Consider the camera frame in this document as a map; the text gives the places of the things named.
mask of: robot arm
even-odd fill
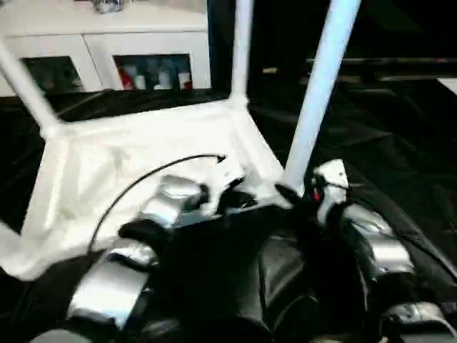
[[[341,160],[316,169],[308,186],[318,224],[339,237],[355,256],[370,340],[386,336],[394,342],[454,342],[456,331],[422,291],[402,241],[382,216],[351,203],[347,191]]]

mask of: white cabinet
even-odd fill
[[[180,76],[187,76],[192,88],[211,87],[206,32],[87,34],[84,38],[106,88],[127,88],[125,78],[131,78],[134,89],[183,88]],[[136,87],[136,76],[143,86]]]
[[[82,35],[10,37],[6,44],[22,59],[43,91],[63,93],[102,88]],[[2,77],[0,96],[12,95],[14,92]]]
[[[96,14],[90,1],[13,0],[0,34],[44,91],[210,88],[206,0],[126,2]],[[14,95],[0,75],[0,96]]]

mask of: red component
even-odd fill
[[[121,77],[122,86],[127,91],[131,91],[134,88],[134,80],[122,69],[119,68],[119,76]]]
[[[193,89],[193,84],[192,84],[192,81],[187,81],[185,84],[184,84],[184,89],[187,90],[187,91],[191,91]]]
[[[317,191],[315,191],[313,193],[313,198],[315,202],[319,202],[321,200],[321,195]]]

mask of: black floor covering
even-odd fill
[[[287,159],[304,91],[305,87],[265,84],[251,95],[251,114],[282,164]],[[50,101],[62,118],[78,121],[224,97],[226,94],[210,91],[192,94],[106,91],[69,94]],[[342,158],[350,181],[359,184],[361,194],[382,198],[390,204],[389,211],[406,214],[421,234],[455,265],[456,109],[457,96],[437,81],[338,84],[312,160],[312,165],[317,165]],[[0,128],[3,147],[0,218],[19,232],[44,142],[16,99],[0,100]],[[440,301],[449,307],[457,303],[457,286],[448,275],[420,252],[411,253],[420,262],[424,277],[440,294]],[[61,304],[84,272],[81,265],[78,259],[64,262],[29,285],[2,276],[0,322],[13,329],[33,331],[61,317]],[[26,286],[29,296],[17,311]]]

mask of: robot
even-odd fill
[[[401,239],[382,216],[351,200],[341,160],[315,169],[302,197],[288,187],[276,185],[276,188],[278,194],[271,201],[260,204],[243,189],[242,180],[231,182],[224,187],[215,210],[208,213],[205,205],[211,202],[211,190],[207,185],[173,175],[162,177],[158,191],[137,218],[120,228],[119,240],[100,256],[81,280],[71,300],[65,325],[32,342],[122,341],[125,331],[141,330],[144,317],[154,316],[154,307],[162,306],[155,298],[164,285],[172,296],[164,297],[162,301],[174,313],[175,319],[158,321],[157,342],[161,341],[164,332],[176,330],[176,325],[185,331],[186,324],[180,321],[185,322],[189,317],[195,319],[191,328],[197,327],[197,323],[213,323],[212,328],[199,330],[205,339],[215,337],[220,342],[228,342],[233,337],[221,336],[221,332],[214,329],[224,299],[209,297],[213,304],[208,304],[201,301],[192,281],[183,284],[189,276],[183,268],[198,268],[193,262],[198,263],[199,258],[187,262],[182,259],[184,256],[193,259],[189,251],[199,249],[195,243],[201,242],[202,237],[211,237],[208,232],[212,230],[248,230],[249,226],[260,226],[260,230],[251,230],[252,234],[243,238],[255,256],[268,233],[267,222],[273,226],[288,222],[295,226],[296,232],[308,230],[311,236],[333,237],[352,252],[363,295],[365,342],[382,339],[389,342],[454,342],[455,329],[446,321],[440,307],[433,303],[430,292],[421,288],[414,263]],[[208,258],[218,257],[213,254]],[[233,265],[240,267],[235,257],[231,259]],[[335,268],[344,267],[338,262],[334,264]],[[202,280],[221,277],[219,272],[208,274],[206,270],[205,273],[207,278],[202,278],[198,272],[194,275],[203,283]],[[199,300],[192,299],[192,292]],[[232,320],[237,319],[243,319],[243,315],[233,314]],[[256,342],[268,342],[270,338],[265,327],[251,322],[249,315],[244,319],[255,327],[243,329],[245,335],[253,335],[250,339]],[[224,323],[229,332],[230,321]],[[182,341],[166,342],[186,342],[186,339],[194,342],[197,338],[193,334],[196,333],[191,331],[190,336],[180,338]]]

